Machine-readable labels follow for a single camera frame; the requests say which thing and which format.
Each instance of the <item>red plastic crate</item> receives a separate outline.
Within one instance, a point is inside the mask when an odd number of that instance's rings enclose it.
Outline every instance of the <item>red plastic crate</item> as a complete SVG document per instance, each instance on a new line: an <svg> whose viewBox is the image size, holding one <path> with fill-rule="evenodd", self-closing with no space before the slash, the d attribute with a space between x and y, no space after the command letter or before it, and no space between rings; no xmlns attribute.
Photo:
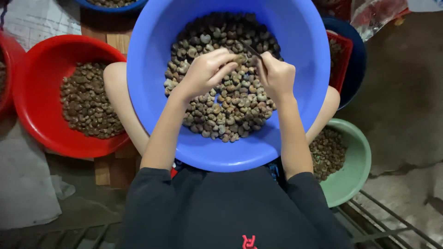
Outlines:
<svg viewBox="0 0 443 249"><path fill-rule="evenodd" d="M342 90L343 81L345 80L346 71L348 69L349 59L351 58L352 48L354 46L351 39L340 35L327 32L328 41L334 39L342 46L342 53L338 58L336 64L331 68L331 77L329 78L329 85L334 87L339 93Z"/></svg>

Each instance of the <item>shirt sleeve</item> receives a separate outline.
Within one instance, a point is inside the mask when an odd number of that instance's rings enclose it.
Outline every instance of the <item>shirt sleeve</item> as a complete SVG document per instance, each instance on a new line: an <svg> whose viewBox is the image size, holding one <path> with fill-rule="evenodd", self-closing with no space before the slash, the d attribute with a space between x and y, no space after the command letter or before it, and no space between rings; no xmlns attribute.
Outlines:
<svg viewBox="0 0 443 249"><path fill-rule="evenodd" d="M350 236L328 208L323 190L312 173L303 172L291 177L288 180L287 194L329 248L353 248Z"/></svg>
<svg viewBox="0 0 443 249"><path fill-rule="evenodd" d="M117 248L164 248L174 195L168 170L140 169L128 191Z"/></svg>

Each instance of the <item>metal rack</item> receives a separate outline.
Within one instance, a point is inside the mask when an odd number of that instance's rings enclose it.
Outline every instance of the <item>metal rack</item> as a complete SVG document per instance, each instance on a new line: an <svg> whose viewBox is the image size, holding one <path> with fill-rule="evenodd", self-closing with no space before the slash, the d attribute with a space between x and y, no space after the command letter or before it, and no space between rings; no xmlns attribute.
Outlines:
<svg viewBox="0 0 443 249"><path fill-rule="evenodd" d="M360 193L375 203L379 208L388 212L406 227L391 230L380 220L375 218L374 215L372 215L367 209L362 207L356 201L350 200L348 203L333 208L332 211L352 236L353 242L355 243L355 248L413 249L399 236L399 233L413 231L436 249L443 249L441 245L432 240L421 230L404 220L402 217L398 216L385 205L381 204L374 197L364 191L360 191ZM106 248L113 248L117 239L113 237L114 241L107 241L106 234L110 229L115 229L118 231L119 227L120 222L116 222L102 226L58 230L41 234L29 234L20 237L1 236L0 248L98 249L103 247L103 243L108 243Z"/></svg>

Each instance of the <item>left hand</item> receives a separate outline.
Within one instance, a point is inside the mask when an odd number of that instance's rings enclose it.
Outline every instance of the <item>left hand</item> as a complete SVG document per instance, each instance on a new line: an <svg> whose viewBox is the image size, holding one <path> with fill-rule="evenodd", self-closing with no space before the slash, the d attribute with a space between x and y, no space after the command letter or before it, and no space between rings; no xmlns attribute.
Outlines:
<svg viewBox="0 0 443 249"><path fill-rule="evenodd" d="M230 62L235 56L235 54L230 54L226 48L216 49L198 56L192 62L186 76L171 94L179 95L186 101L190 101L194 97L208 93L222 81L225 75L238 67L237 63Z"/></svg>

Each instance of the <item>plastic bag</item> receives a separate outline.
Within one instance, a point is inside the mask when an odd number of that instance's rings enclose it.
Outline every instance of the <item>plastic bag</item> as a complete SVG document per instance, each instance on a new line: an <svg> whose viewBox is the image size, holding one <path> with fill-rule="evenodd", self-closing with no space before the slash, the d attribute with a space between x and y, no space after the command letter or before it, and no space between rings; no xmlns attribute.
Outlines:
<svg viewBox="0 0 443 249"><path fill-rule="evenodd" d="M365 42L407 7L407 0L354 0L351 25Z"/></svg>

